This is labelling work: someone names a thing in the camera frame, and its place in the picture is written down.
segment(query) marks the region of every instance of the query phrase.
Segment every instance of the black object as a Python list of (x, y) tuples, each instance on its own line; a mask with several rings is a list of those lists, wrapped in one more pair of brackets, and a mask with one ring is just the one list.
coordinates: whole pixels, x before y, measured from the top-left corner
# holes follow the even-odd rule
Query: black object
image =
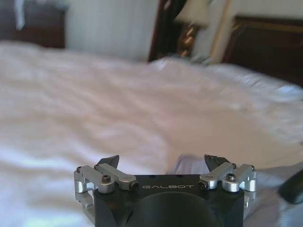
[(303, 170), (289, 178), (279, 189), (282, 198), (292, 204), (303, 202)]
[(106, 157), (106, 158), (103, 158), (101, 159), (97, 165), (101, 165), (101, 164), (109, 164), (110, 166), (114, 167), (117, 169), (118, 167), (118, 164), (119, 164), (119, 159), (120, 159), (120, 156), (119, 155), (114, 155), (112, 157)]
[(97, 227), (242, 227), (244, 191), (198, 186), (199, 175), (136, 175), (138, 188), (94, 191)]
[(222, 165), (224, 162), (229, 162), (226, 158), (224, 157), (218, 157), (218, 156), (212, 156), (212, 155), (204, 155), (204, 160), (205, 163), (208, 167), (208, 170), (211, 172), (214, 169), (216, 169), (218, 166)]

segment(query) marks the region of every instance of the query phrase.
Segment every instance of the dresser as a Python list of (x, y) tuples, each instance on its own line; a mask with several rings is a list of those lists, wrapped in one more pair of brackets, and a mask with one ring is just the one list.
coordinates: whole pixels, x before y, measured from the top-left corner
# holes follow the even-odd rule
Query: dresser
[(44, 47), (64, 48), (65, 9), (52, 4), (25, 2), (25, 26), (16, 29), (13, 0), (0, 0), (0, 40), (31, 42)]

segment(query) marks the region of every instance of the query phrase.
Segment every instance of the white wall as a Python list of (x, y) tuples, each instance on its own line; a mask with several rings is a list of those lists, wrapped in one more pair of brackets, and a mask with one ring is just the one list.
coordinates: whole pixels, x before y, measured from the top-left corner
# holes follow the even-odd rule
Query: white wall
[[(303, 0), (231, 0), (226, 16), (222, 12), (229, 0), (213, 0), (209, 6), (210, 25), (200, 31), (193, 54), (212, 55), (212, 62), (219, 63), (230, 38), (232, 18), (236, 14), (262, 17), (303, 18)], [(217, 42), (213, 45), (218, 27), (222, 22)]]
[(159, 0), (68, 0), (67, 48), (118, 58), (148, 58)]

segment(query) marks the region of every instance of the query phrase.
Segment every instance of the bolt head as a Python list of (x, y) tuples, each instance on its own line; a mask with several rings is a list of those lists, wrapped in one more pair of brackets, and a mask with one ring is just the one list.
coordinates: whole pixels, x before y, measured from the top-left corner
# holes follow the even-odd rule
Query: bolt head
[(236, 175), (235, 174), (227, 174), (226, 179), (228, 181), (235, 181), (236, 180)]
[(102, 183), (109, 183), (110, 180), (111, 180), (110, 175), (105, 174), (105, 175), (102, 175), (102, 177), (101, 177)]
[(137, 181), (132, 181), (129, 185), (129, 189), (132, 190), (136, 190), (139, 188), (139, 183)]
[(198, 185), (199, 185), (200, 189), (202, 189), (202, 190), (208, 190), (208, 183), (207, 183), (207, 182), (205, 182), (205, 181), (200, 181), (200, 182), (198, 183)]

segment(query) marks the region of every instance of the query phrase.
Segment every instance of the white bedsheet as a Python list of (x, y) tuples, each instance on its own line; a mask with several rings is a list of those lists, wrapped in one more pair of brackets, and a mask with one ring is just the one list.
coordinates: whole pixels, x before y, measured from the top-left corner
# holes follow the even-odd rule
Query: white bedsheet
[(73, 171), (115, 154), (130, 174), (164, 174), (181, 154), (296, 164), (296, 89), (263, 93), (173, 59), (147, 65), (0, 42), (1, 226), (91, 226)]

